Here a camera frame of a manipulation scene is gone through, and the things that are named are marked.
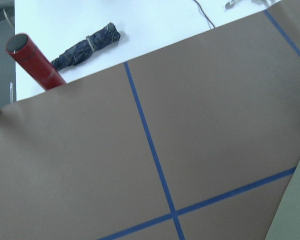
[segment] blue line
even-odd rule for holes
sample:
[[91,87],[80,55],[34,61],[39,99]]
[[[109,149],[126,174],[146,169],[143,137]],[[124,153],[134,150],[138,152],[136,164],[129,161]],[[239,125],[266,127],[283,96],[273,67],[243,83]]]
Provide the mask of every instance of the blue line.
[[[185,207],[185,208],[182,208],[178,211],[176,211],[174,214],[176,214],[177,216],[180,216],[180,215],[183,215],[183,214],[187,214],[189,212],[192,212],[192,211],[195,211],[195,210],[198,210],[200,208],[203,208],[205,206],[208,206],[208,205],[211,205],[211,204],[214,204],[216,202],[219,202],[219,201],[222,201],[222,200],[225,200],[227,198],[231,198],[235,195],[238,195],[238,194],[242,194],[246,191],[249,191],[249,190],[252,190],[254,188],[258,188],[262,185],[265,185],[265,184],[268,184],[268,183],[271,183],[271,182],[274,182],[276,180],[279,180],[279,179],[282,179],[284,177],[287,177],[289,175],[292,175],[294,174],[296,168],[293,167],[291,169],[288,169],[288,170],[285,170],[285,171],[282,171],[282,172],[279,172],[275,175],[272,175],[272,176],[269,176],[269,177],[266,177],[264,179],[261,179],[259,181],[255,181],[251,184],[248,184],[248,185],[245,185],[245,186],[242,186],[242,187],[239,187],[235,190],[232,190],[232,191],[228,191],[226,193],[223,193],[223,194],[220,194],[218,196],[215,196],[215,197],[212,197],[210,199],[207,199],[207,200],[204,200],[204,201],[201,201],[201,202],[198,202],[196,204],[193,204],[191,206],[188,206],[188,207]],[[120,238],[120,237],[123,237],[125,235],[128,235],[128,234],[132,234],[134,232],[137,232],[139,230],[142,230],[142,229],[146,229],[148,227],[151,227],[153,225],[156,225],[156,224],[160,224],[164,221],[167,221],[169,219],[172,219],[173,218],[173,215],[172,214],[166,214],[166,215],[163,215],[163,216],[160,216],[160,217],[157,217],[153,220],[149,220],[149,221],[146,221],[144,223],[141,223],[141,224],[138,224],[136,226],[133,226],[133,227],[130,227],[128,229],[125,229],[125,230],[122,230],[122,231],[119,231],[117,233],[114,233],[112,235],[109,235],[109,236],[106,236],[106,237],[103,237],[103,238],[100,238],[99,240],[113,240],[113,239],[117,239],[117,238]]]
[[251,189],[254,189],[254,188],[258,188],[262,185],[265,185],[265,184],[268,184],[268,183],[271,183],[273,181],[276,181],[278,179],[282,179],[286,176],[289,176],[289,175],[292,175],[294,172],[295,172],[296,168],[293,167],[291,169],[288,169],[288,170],[285,170],[285,171],[282,171],[278,174],[275,174],[275,175],[272,175],[272,176],[269,176],[269,177],[266,177],[264,179],[261,179],[259,181],[255,181],[253,183],[250,183],[248,185],[245,185],[245,186],[242,186],[242,187],[239,187],[237,189],[234,189],[232,191],[228,191],[228,192],[225,192],[223,194],[220,194],[218,196],[215,196],[215,197],[212,197],[212,198],[209,198],[207,200],[204,200],[204,201],[201,201],[201,202],[198,202],[194,205],[191,205],[191,206],[188,206],[188,207],[185,207],[185,208],[182,208],[180,210],[177,211],[177,214],[178,215],[183,215],[183,214],[186,214],[186,213],[189,213],[189,212],[192,212],[194,210],[197,210],[197,209],[200,209],[200,208],[203,208],[205,206],[208,206],[208,205],[211,205],[211,204],[214,204],[216,202],[219,202],[219,201],[222,201],[224,199],[227,199],[227,198],[231,198],[233,196],[236,196],[238,194],[242,194],[246,191],[249,191]]
[[164,172],[162,170],[162,167],[161,167],[158,155],[157,155],[157,151],[156,151],[154,142],[152,140],[152,137],[151,137],[151,134],[150,134],[150,131],[149,131],[149,128],[148,128],[148,124],[147,124],[147,121],[146,121],[146,118],[145,118],[145,115],[144,115],[144,111],[142,110],[142,107],[141,107],[141,103],[140,103],[138,93],[137,93],[137,90],[136,90],[136,87],[135,87],[135,84],[134,84],[134,80],[132,78],[132,75],[131,75],[131,72],[130,72],[130,69],[129,69],[129,65],[128,65],[127,62],[124,63],[124,68],[125,68],[126,75],[128,77],[129,83],[130,83],[130,87],[131,87],[131,90],[132,90],[132,93],[133,93],[133,96],[134,96],[134,100],[135,100],[137,109],[139,111],[139,115],[140,115],[140,118],[141,118],[141,122],[142,122],[142,125],[143,125],[143,128],[144,128],[146,138],[148,140],[148,144],[149,144],[149,147],[150,147],[150,150],[151,150],[151,153],[152,153],[152,157],[153,157],[157,172],[158,172],[159,177],[160,177],[160,181],[161,181],[161,184],[162,184],[162,187],[163,187],[165,198],[166,198],[166,200],[168,202],[168,205],[169,205],[169,209],[170,209],[173,221],[174,221],[176,231],[178,233],[179,239],[184,240],[185,236],[184,236],[184,233],[182,231],[182,228],[181,228],[181,225],[180,225],[180,222],[179,222],[179,219],[178,219],[178,215],[176,214],[176,208],[175,208],[175,205],[172,201],[172,197],[171,197],[171,194],[170,194],[170,191],[169,191],[169,188],[168,188],[168,184],[167,184]]
[[277,23],[274,17],[268,12],[268,10],[264,10],[263,13],[267,16],[270,22],[275,26],[275,28],[279,31],[279,33],[284,37],[287,43],[293,48],[293,50],[299,55],[300,57],[300,49],[297,45],[291,40],[288,34],[282,29],[282,27]]
[[167,221],[167,220],[169,220],[171,218],[172,218],[171,214],[163,215],[163,216],[157,217],[155,219],[146,221],[144,223],[138,224],[136,226],[127,228],[125,230],[116,232],[116,233],[114,233],[112,235],[99,238],[99,240],[113,240],[113,239],[121,238],[121,237],[123,237],[125,235],[129,235],[129,234],[132,234],[132,233],[137,232],[139,230],[146,229],[146,228],[151,227],[153,225],[156,225],[156,224],[162,223],[164,221]]

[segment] red thermos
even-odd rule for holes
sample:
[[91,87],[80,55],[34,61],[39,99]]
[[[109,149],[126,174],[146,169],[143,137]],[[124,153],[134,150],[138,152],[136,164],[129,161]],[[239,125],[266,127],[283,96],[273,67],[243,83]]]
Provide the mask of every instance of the red thermos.
[[27,34],[21,33],[10,38],[5,50],[44,90],[66,84]]

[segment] black umbrella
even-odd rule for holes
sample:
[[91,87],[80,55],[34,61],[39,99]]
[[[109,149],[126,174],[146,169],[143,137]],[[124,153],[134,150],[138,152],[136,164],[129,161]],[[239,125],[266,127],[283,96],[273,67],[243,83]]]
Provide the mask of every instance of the black umbrella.
[[104,47],[119,41],[120,33],[113,23],[109,23],[103,29],[87,36],[86,40],[78,42],[53,60],[51,64],[58,71],[68,67],[75,66],[90,58],[93,52],[103,49]]

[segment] white desk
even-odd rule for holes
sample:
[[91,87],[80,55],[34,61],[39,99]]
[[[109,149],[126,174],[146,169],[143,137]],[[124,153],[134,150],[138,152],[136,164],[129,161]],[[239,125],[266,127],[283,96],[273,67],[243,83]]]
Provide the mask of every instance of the white desk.
[[[237,0],[226,10],[227,1],[199,0],[216,27],[266,9],[261,0]],[[121,33],[119,43],[61,70],[67,82],[209,30],[192,0],[15,0],[15,33],[28,34],[49,61],[109,22]],[[17,100],[42,92],[16,64]]]

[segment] green surface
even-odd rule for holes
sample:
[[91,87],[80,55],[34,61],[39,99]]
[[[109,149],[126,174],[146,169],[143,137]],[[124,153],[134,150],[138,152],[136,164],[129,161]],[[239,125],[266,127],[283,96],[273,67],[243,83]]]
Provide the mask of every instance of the green surface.
[[300,240],[300,162],[265,239]]

